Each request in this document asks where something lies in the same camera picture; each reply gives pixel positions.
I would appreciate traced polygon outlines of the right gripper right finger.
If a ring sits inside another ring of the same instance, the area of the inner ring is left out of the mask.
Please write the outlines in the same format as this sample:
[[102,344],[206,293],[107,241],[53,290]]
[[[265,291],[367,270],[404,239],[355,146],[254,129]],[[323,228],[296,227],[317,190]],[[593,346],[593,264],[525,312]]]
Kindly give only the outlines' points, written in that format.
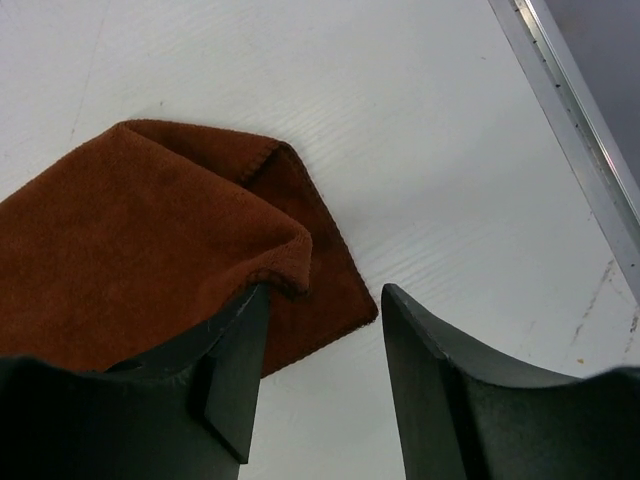
[[382,325],[409,479],[635,479],[639,371],[579,379],[506,355],[395,284]]

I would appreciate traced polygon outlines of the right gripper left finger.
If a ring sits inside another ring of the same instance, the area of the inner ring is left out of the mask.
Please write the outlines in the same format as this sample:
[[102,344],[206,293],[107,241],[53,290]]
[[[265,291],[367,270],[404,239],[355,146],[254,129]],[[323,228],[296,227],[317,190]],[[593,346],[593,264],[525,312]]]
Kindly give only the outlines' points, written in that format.
[[249,458],[269,292],[103,372],[1,361],[5,479],[234,479]]

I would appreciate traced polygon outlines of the brown towel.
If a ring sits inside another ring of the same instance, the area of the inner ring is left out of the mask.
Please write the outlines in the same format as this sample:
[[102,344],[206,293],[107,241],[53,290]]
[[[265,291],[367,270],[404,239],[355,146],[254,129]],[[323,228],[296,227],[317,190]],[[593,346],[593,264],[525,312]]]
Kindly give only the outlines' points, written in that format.
[[375,300],[286,142],[120,122],[1,203],[1,351],[103,370],[270,288],[270,375],[373,322]]

